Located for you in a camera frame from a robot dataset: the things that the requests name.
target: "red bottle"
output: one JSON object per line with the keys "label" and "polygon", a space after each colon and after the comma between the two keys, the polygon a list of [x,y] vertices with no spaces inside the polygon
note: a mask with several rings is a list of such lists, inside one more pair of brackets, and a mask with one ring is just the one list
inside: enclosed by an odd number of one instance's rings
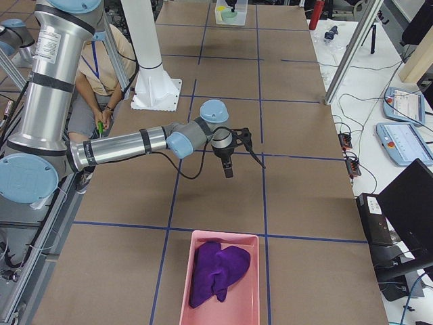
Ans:
{"label": "red bottle", "polygon": [[324,5],[325,5],[324,0],[316,1],[316,4],[314,5],[313,15],[311,16],[311,20],[310,20],[310,25],[309,25],[310,30],[316,29],[317,22],[319,21],[320,15],[322,14]]}

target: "pink bin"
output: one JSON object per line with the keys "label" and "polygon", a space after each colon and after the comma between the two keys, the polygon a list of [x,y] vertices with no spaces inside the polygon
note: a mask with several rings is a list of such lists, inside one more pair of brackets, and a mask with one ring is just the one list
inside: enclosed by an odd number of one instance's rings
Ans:
{"label": "pink bin", "polygon": [[[188,302],[194,254],[198,247],[208,241],[220,242],[222,249],[228,246],[245,249],[251,256],[250,268],[239,282],[229,287],[227,298],[223,303],[220,303],[216,296],[213,296],[193,309]],[[187,277],[179,325],[259,325],[258,250],[258,237],[255,235],[194,231],[189,248]]]}

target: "green object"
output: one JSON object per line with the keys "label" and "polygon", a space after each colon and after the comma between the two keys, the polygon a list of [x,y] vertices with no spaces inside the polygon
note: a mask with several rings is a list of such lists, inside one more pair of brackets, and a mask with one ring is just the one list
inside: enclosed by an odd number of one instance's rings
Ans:
{"label": "green object", "polygon": [[104,124],[101,121],[97,122],[97,132],[99,133],[99,137],[102,137],[102,132],[104,132]]}
{"label": "green object", "polygon": [[221,12],[221,17],[224,22],[234,22],[237,16],[237,12],[232,12],[230,8],[224,9]]}

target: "computer monitor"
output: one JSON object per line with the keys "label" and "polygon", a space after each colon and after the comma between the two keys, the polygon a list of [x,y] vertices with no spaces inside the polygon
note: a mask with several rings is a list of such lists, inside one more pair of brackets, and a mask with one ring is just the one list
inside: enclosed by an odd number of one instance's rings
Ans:
{"label": "computer monitor", "polygon": [[415,257],[377,268],[379,282],[424,269],[433,279],[433,173],[415,159],[377,197],[383,214]]}

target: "person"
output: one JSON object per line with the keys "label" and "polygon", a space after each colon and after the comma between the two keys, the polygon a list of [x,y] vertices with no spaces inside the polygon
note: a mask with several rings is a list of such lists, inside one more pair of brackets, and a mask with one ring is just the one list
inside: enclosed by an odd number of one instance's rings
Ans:
{"label": "person", "polygon": [[[131,78],[136,65],[132,45],[116,27],[110,25],[110,28],[127,76]],[[75,90],[68,135],[70,141],[82,143],[99,136],[99,122],[109,131],[122,103],[120,84],[101,41],[85,43],[78,63]],[[85,193],[94,170],[95,167],[84,169],[76,187],[79,194]]]}

